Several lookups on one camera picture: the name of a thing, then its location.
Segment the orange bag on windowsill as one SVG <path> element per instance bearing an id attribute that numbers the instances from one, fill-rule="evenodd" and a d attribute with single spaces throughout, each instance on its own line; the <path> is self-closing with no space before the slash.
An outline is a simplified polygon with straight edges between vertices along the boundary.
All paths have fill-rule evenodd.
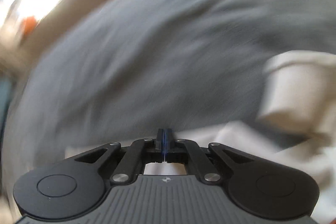
<path id="1" fill-rule="evenodd" d="M 34 16 L 28 16 L 21 21 L 19 26 L 21 37 L 26 38 L 38 25 L 38 21 Z"/>

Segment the teal pillow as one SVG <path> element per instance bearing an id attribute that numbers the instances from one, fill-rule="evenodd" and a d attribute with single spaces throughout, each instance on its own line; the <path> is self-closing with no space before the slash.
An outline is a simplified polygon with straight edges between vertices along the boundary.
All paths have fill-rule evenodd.
<path id="1" fill-rule="evenodd" d="M 1 76 L 0 80 L 0 123 L 1 123 L 1 135 L 3 134 L 3 128 L 7 117 L 9 103 L 11 100 L 11 94 L 13 90 L 13 83 L 5 76 Z"/>

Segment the grey bed blanket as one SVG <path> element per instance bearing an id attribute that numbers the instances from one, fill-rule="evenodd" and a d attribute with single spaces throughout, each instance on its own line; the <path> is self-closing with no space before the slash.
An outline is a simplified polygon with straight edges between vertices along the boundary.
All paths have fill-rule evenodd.
<path id="1" fill-rule="evenodd" d="M 319 206 L 335 203 L 330 154 L 255 122 L 264 65 L 291 50 L 335 52 L 335 0 L 108 0 L 17 86 L 2 148 L 13 218 L 15 181 L 69 147 L 230 121 L 289 147 L 291 166 L 318 182 Z"/>

